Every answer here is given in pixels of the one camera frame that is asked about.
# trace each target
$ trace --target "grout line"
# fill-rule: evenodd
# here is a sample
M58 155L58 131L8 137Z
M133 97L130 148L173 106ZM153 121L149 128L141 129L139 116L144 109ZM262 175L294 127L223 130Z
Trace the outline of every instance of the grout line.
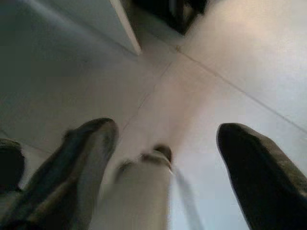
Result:
M140 103L140 105L138 106L136 112L130 117L130 119L128 120L128 122L126 123L126 125L123 127L122 130L122 135L120 135L120 138L118 140L118 143L121 142L122 138L123 138L123 134L125 132L125 129L128 127L128 125L131 123L131 121L138 115L139 110L143 107L143 105L146 103L147 99L154 93L155 88L157 87L157 85L159 85L161 83L161 81L163 80L163 76L165 75L165 73L167 72L167 70L169 69L169 67L171 66L171 64L173 63L173 61L171 61L165 68L165 70L160 74L159 76L159 80L156 82L156 84L153 86L152 90L149 90L149 92L147 94L145 94L145 96L142 99L142 102Z
M255 102L257 102L258 104L260 104L261 106L263 106L264 108L268 109L269 111L271 111L272 113L274 113L275 115L281 117L283 120L285 120L286 122L288 122L289 124L295 126L296 128L298 128L300 131L302 131L303 133L307 134L307 130L305 130L304 128L302 128L301 126L297 125L296 123L294 123L293 121L291 121L290 119L286 118L285 116L279 114L278 112L276 112L275 110L273 110L272 108L268 107L266 104L264 104L263 102L261 102L260 100L258 100L257 98L255 98L254 96L248 94L247 92L245 92L244 90L242 90L241 88L239 88L238 86L236 86L235 84L233 84L231 81L227 80L225 77L223 77L221 74L219 74L218 72L214 71L213 69L211 69L210 67L204 65L203 63L193 59L192 57L188 56L187 54L183 53L181 50L178 51L180 54L182 54L183 56L185 56L186 58L188 58L189 60L195 62L197 65L199 65L201 68L205 69L206 71L210 72L211 74L213 74L214 76L220 78L222 81L224 81L226 84L232 86L233 88L235 88L236 90L238 90L239 92L243 93L245 96L247 96L248 98L254 100Z
M21 138L21 139L19 139L19 138L17 138L17 139L11 138L11 136L10 136L6 131L4 131L2 128L0 128L0 132L2 132L2 133L6 136L6 138L15 140L15 141L17 141L18 143L20 143L22 147L23 147L23 145L26 145L26 146L29 146L29 147L31 147L31 148L34 148L34 149L36 149L36 150L38 150L38 151L40 151L40 152L47 153L47 154L49 154L49 155L47 155L47 157L49 157L50 154L52 154L52 152L46 151L46 150L44 150L44 149L41 149L41 148L36 147L36 146L34 146L34 145L31 145L31 144L27 144L26 141L24 141L22 138Z

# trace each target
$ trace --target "white tile floor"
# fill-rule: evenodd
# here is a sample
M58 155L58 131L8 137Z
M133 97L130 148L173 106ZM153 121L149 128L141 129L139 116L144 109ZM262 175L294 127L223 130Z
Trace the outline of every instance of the white tile floor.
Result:
M49 28L56 42L45 44L45 27L36 23L39 48L31 78L36 81L23 79L28 88L1 93L0 127L49 153L67 128L110 116L121 138L101 194L123 159L165 142L191 186L203 228L246 230L216 130L225 122L246 124L272 138L307 175L305 8L302 0L214 1L186 37L138 11L146 24L138 28L140 57L109 41L106 46L92 37L76 40L83 33L65 34L58 26ZM42 56L46 59L38 62ZM63 59L69 61L59 67ZM40 157L32 172L42 154L33 153ZM173 185L171 229L186 230L189 222Z

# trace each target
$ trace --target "wall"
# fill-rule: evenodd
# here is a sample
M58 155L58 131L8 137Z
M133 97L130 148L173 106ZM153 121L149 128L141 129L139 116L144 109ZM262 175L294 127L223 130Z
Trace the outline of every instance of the wall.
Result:
M50 2L129 51L140 54L140 46L119 0L49 0L48 3Z

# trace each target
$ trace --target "floor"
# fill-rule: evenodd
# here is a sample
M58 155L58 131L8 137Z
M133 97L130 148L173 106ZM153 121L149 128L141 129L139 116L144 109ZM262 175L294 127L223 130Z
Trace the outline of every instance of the floor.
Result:
M171 229L197 222L200 230L247 230L216 130L221 123L246 124L272 138L307 175L306 6L303 0L216 0L186 37L138 9L131 21L140 22L139 57L48 9L42 18L41 8L25 7L17 35L2 38L10 78L0 85L3 135L22 142L29 156L24 184L63 132L109 116L120 140L98 206L122 160L164 142L196 210L194 220L185 215L174 177ZM30 24L23 20L28 12Z

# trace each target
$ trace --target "dark object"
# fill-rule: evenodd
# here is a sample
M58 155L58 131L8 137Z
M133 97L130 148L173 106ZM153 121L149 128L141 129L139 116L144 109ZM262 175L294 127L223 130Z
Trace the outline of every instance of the dark object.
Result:
M217 141L250 229L307 229L307 179L271 139L223 124Z
M117 125L107 118L70 131L5 213L0 229L88 229L117 138Z
M24 173L24 157L19 143L0 139L0 192L18 190Z
M199 13L204 14L207 0L133 0L163 19L181 34L185 34Z
M167 145L156 145L153 149L165 155L170 163L172 162L172 150Z

